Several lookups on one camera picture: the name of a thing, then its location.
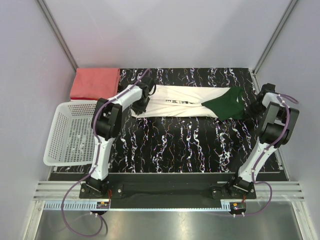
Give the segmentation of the white and green raglan t-shirt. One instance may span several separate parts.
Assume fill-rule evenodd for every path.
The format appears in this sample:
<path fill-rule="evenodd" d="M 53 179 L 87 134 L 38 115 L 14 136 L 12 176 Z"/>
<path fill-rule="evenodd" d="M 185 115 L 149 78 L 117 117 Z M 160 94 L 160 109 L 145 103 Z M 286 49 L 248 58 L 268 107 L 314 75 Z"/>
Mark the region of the white and green raglan t-shirt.
<path fill-rule="evenodd" d="M 242 87 L 196 87 L 158 85 L 143 113 L 134 118 L 210 117 L 241 120 L 245 111 Z"/>

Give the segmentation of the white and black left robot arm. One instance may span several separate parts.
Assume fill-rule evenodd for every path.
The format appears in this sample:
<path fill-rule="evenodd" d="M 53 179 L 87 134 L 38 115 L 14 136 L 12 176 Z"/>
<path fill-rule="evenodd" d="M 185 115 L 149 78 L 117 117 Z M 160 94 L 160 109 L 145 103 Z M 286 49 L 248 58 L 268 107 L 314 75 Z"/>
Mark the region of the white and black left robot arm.
<path fill-rule="evenodd" d="M 88 177 L 85 178 L 86 187 L 95 197 L 103 198 L 108 193 L 111 148 L 123 126 L 123 111 L 132 107 L 137 115 L 145 113 L 150 96 L 156 89 L 155 81 L 147 76 L 129 84 L 116 96 L 97 101 L 91 121 L 95 142 L 93 162 Z"/>

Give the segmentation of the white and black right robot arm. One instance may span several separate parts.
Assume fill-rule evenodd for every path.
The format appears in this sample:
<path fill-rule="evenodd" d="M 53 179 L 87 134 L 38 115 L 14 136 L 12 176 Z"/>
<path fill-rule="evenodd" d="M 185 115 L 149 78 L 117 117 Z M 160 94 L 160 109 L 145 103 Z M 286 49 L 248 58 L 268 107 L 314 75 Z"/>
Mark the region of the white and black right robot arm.
<path fill-rule="evenodd" d="M 274 84 L 266 83 L 261 87 L 256 101 L 246 111 L 252 116 L 262 115 L 262 118 L 258 124 L 257 141 L 252 152 L 224 187 L 231 198 L 240 199 L 251 193 L 258 173 L 267 159 L 290 140 L 300 111 L 290 107 L 287 101 L 299 103 L 294 97 L 276 92 Z"/>

